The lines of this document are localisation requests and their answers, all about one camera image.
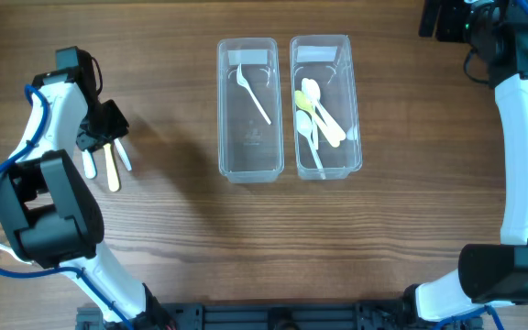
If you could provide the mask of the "white fork top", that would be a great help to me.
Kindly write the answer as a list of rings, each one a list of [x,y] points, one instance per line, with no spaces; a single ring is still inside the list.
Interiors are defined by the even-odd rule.
[[[118,155],[119,155],[120,159],[122,160],[126,170],[127,171],[132,171],[131,161],[130,161],[129,156],[127,155],[126,149],[124,148],[123,144],[121,143],[121,140],[120,140],[119,137],[114,140],[114,144],[115,144],[116,150],[118,152]]]

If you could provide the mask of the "light blue plastic fork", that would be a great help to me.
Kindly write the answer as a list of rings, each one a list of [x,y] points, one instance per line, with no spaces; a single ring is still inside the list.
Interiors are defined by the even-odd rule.
[[[94,179],[97,175],[97,170],[91,151],[87,149],[82,151],[82,164],[85,177],[90,180]]]

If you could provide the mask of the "yellow plastic fork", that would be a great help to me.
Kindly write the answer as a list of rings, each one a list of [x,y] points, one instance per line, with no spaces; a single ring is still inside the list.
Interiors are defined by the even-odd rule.
[[[118,192],[120,190],[121,185],[116,169],[116,163],[113,154],[113,146],[111,143],[104,144],[104,156],[109,191],[112,193]]]

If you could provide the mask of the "bent white plastic fork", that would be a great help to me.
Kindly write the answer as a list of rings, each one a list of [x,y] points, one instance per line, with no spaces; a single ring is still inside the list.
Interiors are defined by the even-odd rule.
[[[245,78],[244,74],[243,74],[243,70],[242,70],[242,64],[239,63],[237,65],[237,69],[236,69],[236,83],[243,87],[244,89],[247,90],[249,96],[251,97],[252,101],[254,102],[256,108],[259,110],[260,114],[262,115],[262,117],[264,118],[264,120],[266,121],[266,123],[268,125],[271,124],[271,120],[268,116],[268,114],[266,113],[266,111],[264,110],[263,106],[261,105],[261,103],[259,102],[259,99],[257,98],[257,96],[254,94],[254,92],[252,91],[251,89],[251,86],[249,85],[249,82],[248,80]]]

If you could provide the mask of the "white thick-handled spoon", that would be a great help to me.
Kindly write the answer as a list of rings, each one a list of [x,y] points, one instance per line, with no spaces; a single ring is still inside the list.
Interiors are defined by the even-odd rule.
[[[320,103],[321,91],[318,83],[313,79],[307,79],[305,82],[305,94],[311,102],[319,108],[319,112],[328,127],[332,128],[335,136],[340,140],[346,139],[346,133],[343,128],[334,120],[325,107]]]

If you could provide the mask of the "yellow plastic spoon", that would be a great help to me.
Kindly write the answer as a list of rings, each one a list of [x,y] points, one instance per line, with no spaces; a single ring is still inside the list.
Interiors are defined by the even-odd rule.
[[[303,104],[302,104],[302,91],[301,90],[295,90],[294,91],[294,101],[296,106],[303,110]],[[340,140],[336,137],[333,130],[327,126],[325,121],[320,117],[315,110],[314,119],[318,125],[318,136],[319,133],[322,133],[325,136],[325,139],[328,141],[331,147],[338,148],[340,146]]]

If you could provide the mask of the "white thin spoon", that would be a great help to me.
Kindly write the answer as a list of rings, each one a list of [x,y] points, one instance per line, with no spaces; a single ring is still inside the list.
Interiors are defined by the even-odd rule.
[[[313,139],[312,139],[312,136],[313,136],[312,119],[303,110],[298,110],[296,112],[295,119],[296,119],[296,130],[299,134],[305,137],[309,145],[310,152],[313,157],[313,161],[320,175],[320,178],[322,180],[326,180],[327,177],[325,174],[325,168],[322,164],[322,161],[319,157],[319,154],[314,146]]]

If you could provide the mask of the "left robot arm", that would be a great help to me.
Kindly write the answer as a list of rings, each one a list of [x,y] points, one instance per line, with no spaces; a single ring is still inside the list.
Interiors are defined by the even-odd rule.
[[[105,329],[173,329],[174,319],[104,242],[102,212],[77,171],[74,149],[97,150],[125,136],[113,100],[100,102],[99,64],[76,46],[55,53],[54,71],[24,89],[32,110],[16,149],[0,164],[0,223],[19,259],[35,272],[0,268],[8,278],[63,274],[97,305]]]

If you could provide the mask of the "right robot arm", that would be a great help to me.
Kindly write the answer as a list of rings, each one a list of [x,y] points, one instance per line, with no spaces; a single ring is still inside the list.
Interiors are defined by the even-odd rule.
[[[419,35],[468,44],[486,64],[504,143],[500,243],[464,246],[455,270],[405,293],[404,323],[440,329],[528,304],[528,1],[425,0]]]

